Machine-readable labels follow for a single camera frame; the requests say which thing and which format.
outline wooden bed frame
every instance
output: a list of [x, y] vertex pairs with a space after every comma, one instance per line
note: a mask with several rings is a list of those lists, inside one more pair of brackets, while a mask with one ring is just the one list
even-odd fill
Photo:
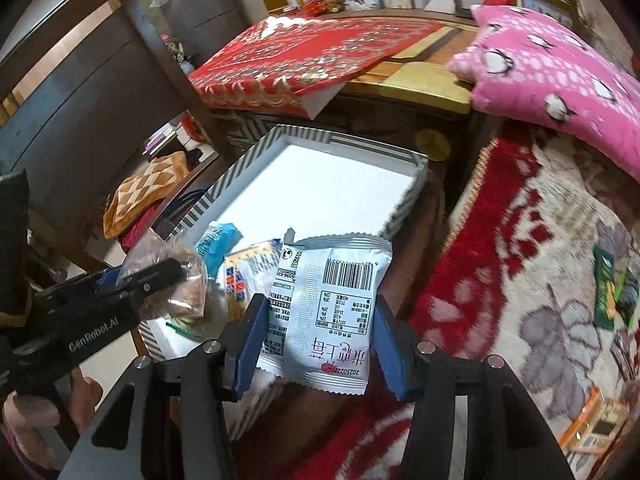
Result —
[[[0, 60], [0, 96], [110, 0], [65, 0]], [[145, 139], [188, 109], [225, 162], [234, 149], [134, 0], [91, 32], [0, 128], [0, 173], [27, 170], [30, 228], [84, 270], [81, 232], [110, 179]]]

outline screw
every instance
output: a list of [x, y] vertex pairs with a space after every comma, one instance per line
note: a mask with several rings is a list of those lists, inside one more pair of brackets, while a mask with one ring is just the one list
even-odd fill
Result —
[[206, 354], [215, 354], [216, 352], [219, 352], [221, 348], [222, 345], [220, 344], [220, 341], [216, 339], [207, 341], [206, 343], [204, 343], [204, 345], [202, 345], [202, 349]]
[[141, 355], [136, 357], [133, 364], [138, 370], [142, 370], [142, 368], [148, 367], [153, 361], [154, 360], [148, 355]]
[[431, 355], [436, 351], [437, 346], [431, 341], [420, 341], [418, 343], [418, 352], [421, 354]]
[[502, 368], [504, 366], [504, 359], [495, 354], [490, 355], [486, 362], [491, 368]]

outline brown checkered pillow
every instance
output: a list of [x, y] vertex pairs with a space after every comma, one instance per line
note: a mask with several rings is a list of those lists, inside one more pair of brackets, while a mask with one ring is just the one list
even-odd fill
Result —
[[152, 160], [144, 171], [126, 178], [104, 213], [105, 238], [118, 236], [156, 200], [165, 198], [189, 174], [184, 152]]

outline nutrition facts table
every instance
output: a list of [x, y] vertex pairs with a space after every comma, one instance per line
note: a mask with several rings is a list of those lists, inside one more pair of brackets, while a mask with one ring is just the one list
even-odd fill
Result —
[[351, 334], [366, 334], [370, 311], [369, 298], [323, 290], [320, 293], [316, 326]]

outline brown round table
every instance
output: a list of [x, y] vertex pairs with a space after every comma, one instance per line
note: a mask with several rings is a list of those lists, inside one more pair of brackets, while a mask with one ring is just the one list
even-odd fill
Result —
[[[225, 163], [211, 155], [164, 200], [156, 217], [185, 193], [212, 186], [225, 170]], [[427, 184], [392, 242], [393, 260], [378, 291], [396, 316], [402, 316], [405, 308], [411, 305], [437, 258], [444, 237], [443, 178], [444, 165], [430, 162]], [[156, 230], [166, 236], [174, 226], [165, 221]], [[283, 394], [232, 444], [239, 478], [274, 478], [326, 430], [348, 397], [299, 384], [286, 384]]]

